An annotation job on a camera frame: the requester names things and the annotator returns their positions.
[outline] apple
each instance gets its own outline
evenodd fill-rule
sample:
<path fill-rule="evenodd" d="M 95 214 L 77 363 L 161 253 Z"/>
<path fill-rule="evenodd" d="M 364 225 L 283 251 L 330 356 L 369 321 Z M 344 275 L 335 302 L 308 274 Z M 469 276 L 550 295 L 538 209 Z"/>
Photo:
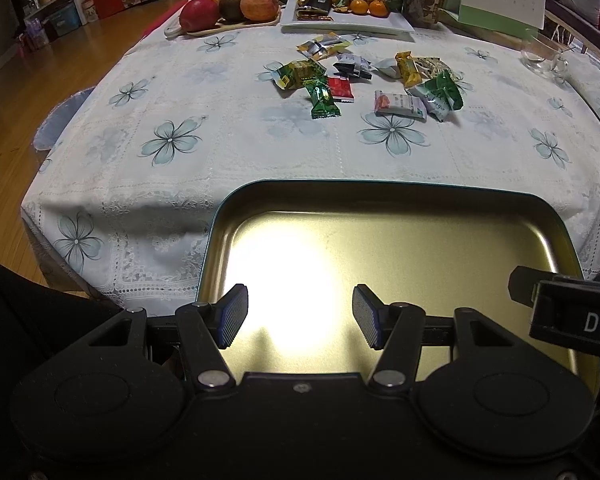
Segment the apple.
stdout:
<path fill-rule="evenodd" d="M 220 10 L 213 0 L 191 0 L 180 11 L 180 26 L 185 32 L 214 28 L 219 19 Z"/>

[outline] metal screw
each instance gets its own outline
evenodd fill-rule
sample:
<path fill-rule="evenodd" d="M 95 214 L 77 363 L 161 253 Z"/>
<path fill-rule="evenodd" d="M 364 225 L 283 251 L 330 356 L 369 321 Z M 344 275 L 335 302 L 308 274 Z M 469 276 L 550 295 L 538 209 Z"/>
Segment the metal screw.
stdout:
<path fill-rule="evenodd" d="M 307 383 L 294 384 L 294 391 L 299 394 L 305 394 L 311 391 L 311 385 Z"/>
<path fill-rule="evenodd" d="M 404 384 L 404 381 L 406 380 L 407 377 L 398 370 L 380 370 L 374 374 L 374 381 L 376 383 L 390 388 L 392 386 L 400 386 L 401 384 Z"/>
<path fill-rule="evenodd" d="M 198 382 L 209 388 L 224 386 L 229 382 L 229 379 L 229 374 L 222 370 L 206 370 L 198 376 Z"/>

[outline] tray rim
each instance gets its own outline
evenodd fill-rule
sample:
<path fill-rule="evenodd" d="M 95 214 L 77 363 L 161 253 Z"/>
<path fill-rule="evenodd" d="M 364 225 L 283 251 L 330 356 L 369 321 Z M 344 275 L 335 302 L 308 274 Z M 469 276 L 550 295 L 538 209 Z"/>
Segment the tray rim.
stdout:
<path fill-rule="evenodd" d="M 202 261 L 202 272 L 200 273 L 201 280 L 202 280 L 202 273 L 205 270 L 207 259 L 208 259 L 208 249 L 209 249 L 209 245 L 211 242 L 211 234 L 212 234 L 214 226 L 216 225 L 216 220 L 218 219 L 218 215 L 220 214 L 225 203 L 229 202 L 229 200 L 231 200 L 234 195 L 236 195 L 240 192 L 243 192 L 244 189 L 251 187 L 251 186 L 257 186 L 259 184 L 267 183 L 267 182 L 315 182 L 315 183 L 319 183 L 319 182 L 341 182 L 341 183 L 358 182 L 358 183 L 391 184 L 391 185 L 403 185 L 403 186 L 406 185 L 406 186 L 431 187 L 431 188 L 433 188 L 433 187 L 461 188 L 461 189 L 473 189 L 473 190 L 482 190 L 482 191 L 490 191 L 490 192 L 499 192 L 499 193 L 506 193 L 506 194 L 510 194 L 510 195 L 517 195 L 517 196 L 526 196 L 526 197 L 529 197 L 531 200 L 540 201 L 543 204 L 543 206 L 546 206 L 547 208 L 549 208 L 551 210 L 552 215 L 554 215 L 555 218 L 557 218 L 558 222 L 560 222 L 560 225 L 564 229 L 564 231 L 569 239 L 570 246 L 573 249 L 573 251 L 572 251 L 573 255 L 575 256 L 574 259 L 578 266 L 579 273 L 576 276 L 576 278 L 582 279 L 582 277 L 583 277 L 582 266 L 580 265 L 580 260 L 578 259 L 578 255 L 575 251 L 575 248 L 573 247 L 573 242 L 571 241 L 571 236 L 569 235 L 569 232 L 567 231 L 567 227 L 564 224 L 564 221 L 562 220 L 562 218 L 560 218 L 560 215 L 558 215 L 558 212 L 551 206 L 551 204 L 549 204 L 544 198 L 542 198 L 538 195 L 535 195 L 533 193 L 527 193 L 527 192 L 523 192 L 523 191 L 512 191 L 509 189 L 495 189 L 493 187 L 458 186 L 457 184 L 442 184 L 442 183 L 437 183 L 437 182 L 406 182 L 403 180 L 369 180 L 366 178 L 365 179 L 358 179 L 358 178 L 260 178 L 258 180 L 252 180 L 251 182 L 242 184 L 240 187 L 237 187 L 231 193 L 229 193 L 224 199 L 222 199 L 222 202 L 218 205 L 218 208 L 216 209 L 216 212 L 214 213 L 213 219 L 211 221 L 211 225 L 209 227 L 209 236 L 208 236 L 208 240 L 206 241 L 206 246 L 205 246 L 205 257 Z M 198 290 L 196 291 L 196 300 L 198 300 L 199 292 L 200 292 L 200 288 L 198 288 Z"/>

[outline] yellow candy wrapper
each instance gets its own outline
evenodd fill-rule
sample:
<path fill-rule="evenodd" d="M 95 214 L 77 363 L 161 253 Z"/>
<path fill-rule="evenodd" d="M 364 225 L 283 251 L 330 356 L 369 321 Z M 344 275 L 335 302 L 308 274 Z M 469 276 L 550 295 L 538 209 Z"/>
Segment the yellow candy wrapper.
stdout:
<path fill-rule="evenodd" d="M 346 50 L 350 45 L 350 41 L 341 38 L 335 32 L 330 32 L 329 34 L 317 36 L 302 45 L 298 45 L 298 50 L 309 59 L 320 61 L 321 59 Z"/>
<path fill-rule="evenodd" d="M 302 88 L 305 79 L 323 76 L 327 69 L 312 59 L 292 61 L 278 70 L 278 77 L 273 81 L 283 90 Z"/>
<path fill-rule="evenodd" d="M 418 72 L 418 67 L 413 62 L 410 51 L 398 52 L 395 55 L 395 61 L 398 64 L 398 70 L 400 71 L 405 88 L 411 88 L 422 83 L 422 76 Z"/>

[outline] red apple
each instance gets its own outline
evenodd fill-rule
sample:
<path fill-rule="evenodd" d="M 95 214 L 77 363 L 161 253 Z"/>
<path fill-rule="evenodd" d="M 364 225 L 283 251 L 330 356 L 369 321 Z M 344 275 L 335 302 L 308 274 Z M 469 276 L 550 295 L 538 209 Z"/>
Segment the red apple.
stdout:
<path fill-rule="evenodd" d="M 220 10 L 213 0 L 191 0 L 180 11 L 180 26 L 186 32 L 214 28 L 219 19 Z"/>
<path fill-rule="evenodd" d="M 252 22 L 270 22 L 279 8 L 278 0 L 240 0 L 240 10 Z"/>

